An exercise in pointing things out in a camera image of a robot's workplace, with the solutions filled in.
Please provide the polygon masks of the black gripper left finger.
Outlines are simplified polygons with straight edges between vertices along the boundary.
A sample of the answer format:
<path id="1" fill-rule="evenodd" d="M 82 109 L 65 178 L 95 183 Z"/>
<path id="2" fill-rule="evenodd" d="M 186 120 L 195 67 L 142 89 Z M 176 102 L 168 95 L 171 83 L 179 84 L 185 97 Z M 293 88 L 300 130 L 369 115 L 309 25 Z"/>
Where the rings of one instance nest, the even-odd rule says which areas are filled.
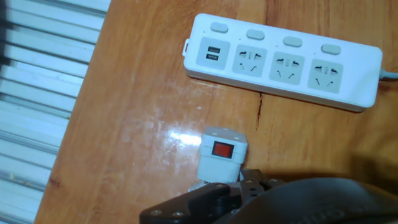
<path id="1" fill-rule="evenodd" d="M 229 211 L 230 193 L 227 184 L 208 184 L 142 211 L 139 223 L 213 223 Z"/>

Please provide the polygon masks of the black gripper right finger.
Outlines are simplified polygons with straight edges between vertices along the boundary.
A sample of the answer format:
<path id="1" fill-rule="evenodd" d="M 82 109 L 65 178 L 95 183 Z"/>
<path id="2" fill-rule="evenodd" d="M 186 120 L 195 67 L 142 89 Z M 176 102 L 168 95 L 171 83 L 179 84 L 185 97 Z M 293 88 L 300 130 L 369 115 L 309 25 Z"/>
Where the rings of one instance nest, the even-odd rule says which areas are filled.
<path id="1" fill-rule="evenodd" d="M 239 179 L 242 205 L 248 204 L 267 190 L 285 184 L 281 179 L 267 178 L 259 169 L 241 169 Z"/>

